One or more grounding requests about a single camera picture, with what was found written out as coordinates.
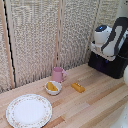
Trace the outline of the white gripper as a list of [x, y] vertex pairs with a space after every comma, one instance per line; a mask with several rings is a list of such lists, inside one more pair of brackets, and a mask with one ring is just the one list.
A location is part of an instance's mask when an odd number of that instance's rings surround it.
[[104, 55], [103, 52], [100, 50], [100, 47], [97, 47], [93, 42], [91, 42], [91, 51], [109, 61], [113, 61], [116, 58], [115, 56]]

